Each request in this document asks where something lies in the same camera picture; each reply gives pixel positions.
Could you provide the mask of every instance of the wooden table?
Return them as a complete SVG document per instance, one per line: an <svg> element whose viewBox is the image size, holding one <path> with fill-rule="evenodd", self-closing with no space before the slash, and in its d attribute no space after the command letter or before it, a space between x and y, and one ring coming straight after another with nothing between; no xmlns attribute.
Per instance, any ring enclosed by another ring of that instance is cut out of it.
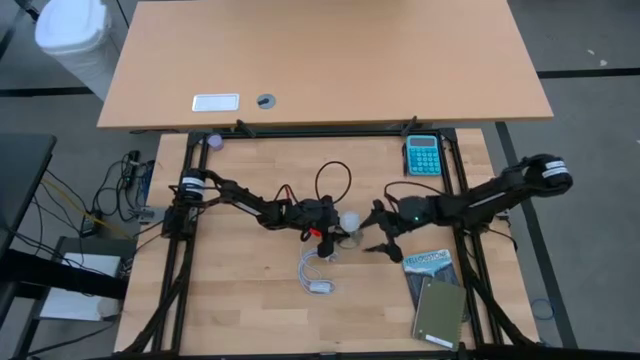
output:
<svg viewBox="0 0 640 360"><path fill-rule="evenodd" d="M237 111L192 112L196 94ZM276 104L260 109L257 98ZM548 120L504 0L139 2L103 128Z"/></svg>
<svg viewBox="0 0 640 360"><path fill-rule="evenodd" d="M493 171L482 132L457 132L469 185L488 180ZM167 187L178 182L186 140L186 135L162 137L150 206L170 203L173 196ZM208 168L265 198L289 183L303 199L315 196L314 177L320 166L340 160L351 168L353 184L336 207L364 218L372 201L382 198L383 186L403 178L402 141L400 137L228 140L222 151L209 155ZM443 189L440 177L412 178L416 179ZM346 180L344 169L328 167L320 179L320 193L337 196ZM392 192L397 196L427 194L424 189L406 186L392 188ZM503 222L494 222L492 228L508 233ZM149 231L140 236L139 243L156 234L155 229ZM372 227L365 230L362 246L383 241L384 233ZM405 255L445 248L456 254L448 227L426 226L401 236L398 242ZM484 234L482 242L497 301L526 336L537 339L511 242L493 233ZM298 232L267 231L233 206L207 210L198 225L181 354L438 349L410 337L414 310L401 265L384 254L338 249L337 263L315 262L324 277L336 283L336 292L313 297L297 279L300 246ZM116 350L129 345L158 303L167 247L168 240L158 239L136 256ZM485 310L480 310L485 334L490 334ZM171 320L167 329L172 329ZM165 336L165 347L169 339ZM473 346L468 324L463 326L462 340Z"/></svg>

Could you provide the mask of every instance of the calculator keypad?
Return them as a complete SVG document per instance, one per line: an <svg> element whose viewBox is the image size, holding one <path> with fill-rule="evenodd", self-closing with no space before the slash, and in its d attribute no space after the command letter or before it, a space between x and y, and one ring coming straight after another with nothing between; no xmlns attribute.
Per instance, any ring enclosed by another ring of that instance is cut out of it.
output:
<svg viewBox="0 0 640 360"><path fill-rule="evenodd" d="M429 147L410 147L409 170L411 175L440 175L438 150Z"/></svg>

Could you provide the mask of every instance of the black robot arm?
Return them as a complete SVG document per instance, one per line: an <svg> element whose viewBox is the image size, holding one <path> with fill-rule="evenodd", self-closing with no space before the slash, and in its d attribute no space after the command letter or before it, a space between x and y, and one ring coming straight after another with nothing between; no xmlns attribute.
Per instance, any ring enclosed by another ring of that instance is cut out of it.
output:
<svg viewBox="0 0 640 360"><path fill-rule="evenodd" d="M205 186L207 180L213 186ZM172 205L165 213L162 233L166 237L178 238L195 233L190 220L197 211L217 204L230 204L255 216L258 223L268 230L299 230L300 240L307 241L314 234L322 238L318 245L318 256L327 257L334 251L334 242L346 235L340 231L338 212L331 196L304 199L294 203L291 199L264 200L233 180L220 177L206 169L190 169L185 172L178 186L170 187L175 192ZM219 196L204 200L205 190L215 190Z"/></svg>
<svg viewBox="0 0 640 360"><path fill-rule="evenodd" d="M366 249L384 252L394 262L403 259L395 238L428 224L457 225L470 231L486 231L493 217L533 196L564 194L573 185L562 158L541 154L508 167L496 178L460 195L408 196L396 199L386 193L393 211L382 201L373 202L373 210L361 224L365 228L378 224L387 235L387 243Z"/></svg>

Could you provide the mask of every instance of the calculator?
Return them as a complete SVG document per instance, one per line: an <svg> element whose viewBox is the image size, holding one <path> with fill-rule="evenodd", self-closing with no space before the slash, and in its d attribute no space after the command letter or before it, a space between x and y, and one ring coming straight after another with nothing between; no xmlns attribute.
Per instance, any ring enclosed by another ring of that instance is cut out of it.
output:
<svg viewBox="0 0 640 360"><path fill-rule="evenodd" d="M413 176L440 175L440 153L435 136L407 137L407 172Z"/></svg>

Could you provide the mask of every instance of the notebook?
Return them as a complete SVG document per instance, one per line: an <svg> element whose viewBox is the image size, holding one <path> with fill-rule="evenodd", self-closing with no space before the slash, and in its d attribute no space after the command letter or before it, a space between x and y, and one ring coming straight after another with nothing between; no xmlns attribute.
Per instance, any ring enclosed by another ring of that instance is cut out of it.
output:
<svg viewBox="0 0 640 360"><path fill-rule="evenodd" d="M413 337L457 351L465 298L463 288L425 277L413 323Z"/></svg>
<svg viewBox="0 0 640 360"><path fill-rule="evenodd" d="M453 268L451 254L447 249L407 256L402 261L402 268L404 269L407 284L409 285L411 301L413 301L413 307L416 310L418 310L418 299L420 299L422 282L425 277L432 277L453 285L460 285L456 271ZM468 320L469 310L465 307L462 321Z"/></svg>

